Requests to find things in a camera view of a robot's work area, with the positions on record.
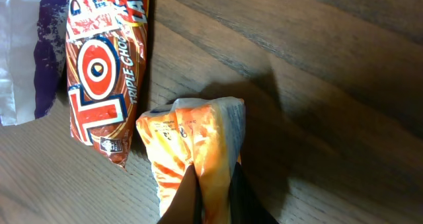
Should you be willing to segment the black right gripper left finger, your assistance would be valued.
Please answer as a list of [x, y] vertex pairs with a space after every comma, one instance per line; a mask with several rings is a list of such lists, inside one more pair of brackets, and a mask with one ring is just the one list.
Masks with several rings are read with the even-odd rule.
[[157, 224], [198, 223], [198, 181], [193, 165], [190, 165], [165, 214]]

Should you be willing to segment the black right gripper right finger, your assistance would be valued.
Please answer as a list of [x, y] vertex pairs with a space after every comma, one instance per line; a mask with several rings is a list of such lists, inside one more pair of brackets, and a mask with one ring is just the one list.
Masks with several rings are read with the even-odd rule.
[[238, 162], [231, 178], [229, 201], [232, 224], [278, 224], [261, 204]]

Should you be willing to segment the small red white packet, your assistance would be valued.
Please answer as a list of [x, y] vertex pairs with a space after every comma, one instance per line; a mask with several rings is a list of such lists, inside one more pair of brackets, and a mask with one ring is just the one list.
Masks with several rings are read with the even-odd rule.
[[136, 128], [158, 185], [160, 214], [192, 165], [204, 202], [203, 222], [230, 223], [229, 186], [245, 138], [244, 101], [179, 98], [144, 112]]

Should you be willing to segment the orange chocolate bar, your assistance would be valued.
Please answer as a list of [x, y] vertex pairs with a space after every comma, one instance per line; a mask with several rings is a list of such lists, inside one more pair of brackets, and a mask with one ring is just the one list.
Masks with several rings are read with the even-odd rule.
[[147, 59], [150, 0], [69, 0], [70, 134], [125, 167]]

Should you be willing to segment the red white snack bag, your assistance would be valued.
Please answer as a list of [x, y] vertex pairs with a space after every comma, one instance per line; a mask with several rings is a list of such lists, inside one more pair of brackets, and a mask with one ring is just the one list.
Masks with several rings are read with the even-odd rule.
[[1, 0], [1, 125], [48, 114], [65, 67], [69, 0]]

